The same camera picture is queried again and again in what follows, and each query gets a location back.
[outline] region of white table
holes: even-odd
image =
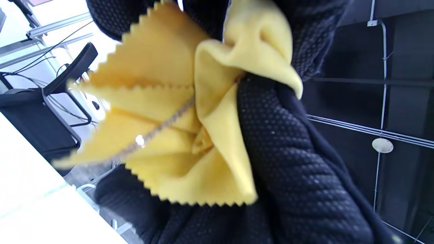
[[[126,244],[0,113],[0,243]]]

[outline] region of hand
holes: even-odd
[[[293,66],[308,80],[320,68],[348,1],[275,2],[292,27]],[[88,5],[102,31],[119,40],[153,1],[88,0]],[[190,0],[184,10],[221,39],[227,1]],[[100,182],[98,203],[130,221],[146,244],[392,243],[289,87],[248,74],[239,85],[238,112],[259,196],[255,204],[162,202],[123,166]]]

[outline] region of black cable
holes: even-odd
[[[4,72],[2,72],[1,75],[3,75],[3,76],[21,76],[21,77],[23,77],[23,78],[28,79],[29,81],[31,81],[32,83],[34,83],[34,84],[37,85],[38,87],[41,87],[41,86],[40,86],[39,84],[37,84],[34,80],[32,80],[31,78],[29,78],[29,77],[27,77],[27,76],[23,76],[23,75],[20,75],[20,74],[14,74],[14,73],[4,73]]]
[[[58,77],[59,76],[59,71],[60,71],[60,69],[63,67],[63,66],[66,66],[67,68],[68,68],[68,63],[64,63],[62,66],[60,66],[59,67],[59,69],[57,70],[57,72],[56,72],[56,77]]]
[[[40,64],[41,62],[43,62],[43,61],[45,61],[45,60],[47,60],[47,59],[52,59],[52,58],[55,58],[55,56],[44,58],[43,60],[41,60],[41,61],[35,63],[34,65],[28,67],[27,69],[20,70],[20,71],[18,71],[18,72],[16,72],[16,73],[13,73],[13,74],[18,74],[18,73],[21,73],[21,72],[26,71],[26,70],[28,70],[28,69],[31,69],[31,68],[35,67],[36,65]]]
[[[78,116],[78,115],[72,113],[69,109],[65,108],[65,106],[63,106],[63,105],[62,105],[59,101],[57,101],[55,98],[53,98],[53,97],[48,97],[48,98],[49,98],[52,102],[57,103],[57,104],[53,103],[53,105],[56,106],[58,109],[60,109],[60,110],[62,110],[62,111],[64,111],[64,112],[66,112],[66,113],[68,113],[69,115],[74,116],[74,117],[76,117],[76,118],[78,118],[78,119],[81,119],[81,120],[87,121],[86,118],[83,118],[83,117],[81,117],[81,116]],[[91,123],[98,124],[98,122],[93,121],[93,120],[91,120]]]
[[[20,70],[27,68],[28,66],[30,66],[32,63],[36,62],[37,60],[39,60],[40,58],[44,57],[47,53],[51,52],[51,50],[55,49],[58,45],[62,44],[62,42],[66,39],[68,39],[70,36],[74,35],[76,32],[78,32],[79,30],[83,29],[84,27],[88,26],[90,23],[92,23],[93,20],[87,24],[85,24],[84,26],[80,27],[78,30],[74,31],[73,33],[71,33],[69,36],[65,37],[63,40],[61,40],[58,44],[54,45],[52,48],[50,48],[48,51],[46,51],[43,55],[41,55],[39,58],[35,59],[33,62],[29,63],[28,65],[24,66],[23,68],[16,70],[12,73],[18,73]]]
[[[36,86],[38,86],[38,87],[42,87],[42,85],[43,85],[43,86],[48,85],[48,83],[43,82],[42,80],[38,80],[38,79],[34,79],[34,78],[29,78],[29,77],[27,77],[27,76],[23,76],[23,75],[20,75],[20,74],[15,74],[15,73],[5,73],[5,72],[0,72],[0,74],[3,75],[3,76],[21,76],[21,77],[23,77],[23,78],[28,79],[29,81],[31,81],[32,83],[34,83],[34,84],[35,84]],[[57,104],[53,103],[53,105],[54,105],[55,107],[57,107],[58,109],[64,111],[65,113],[67,113],[67,114],[69,114],[69,115],[71,115],[71,116],[73,116],[73,117],[76,117],[76,118],[81,119],[81,120],[83,120],[83,121],[87,121],[86,118],[83,118],[83,117],[81,117],[81,116],[78,116],[78,115],[72,113],[71,111],[69,111],[67,108],[65,108],[65,106],[63,106],[63,105],[62,105],[59,101],[57,101],[55,98],[50,97],[50,96],[48,96],[47,98],[48,98],[50,101],[57,103]],[[91,124],[92,124],[92,125],[95,127],[95,129],[96,129],[96,125],[98,124],[98,122],[91,120]]]

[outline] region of dotted grip glove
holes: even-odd
[[[95,23],[120,40],[153,6],[149,0],[87,0]],[[347,0],[276,0],[293,33],[293,67],[318,72]],[[187,0],[184,10],[221,39],[224,0]],[[238,113],[258,201],[249,206],[186,206],[151,196],[123,165],[102,179],[97,202],[131,222],[146,244],[394,243],[356,189],[345,164],[306,119],[288,86],[247,74]]]

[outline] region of chair backrest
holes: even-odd
[[[95,60],[98,52],[92,43],[87,43],[76,59],[58,77],[44,88],[44,95],[63,93],[69,80],[77,80]]]
[[[80,137],[51,107],[42,88],[1,94],[0,112],[49,162],[80,147]]]

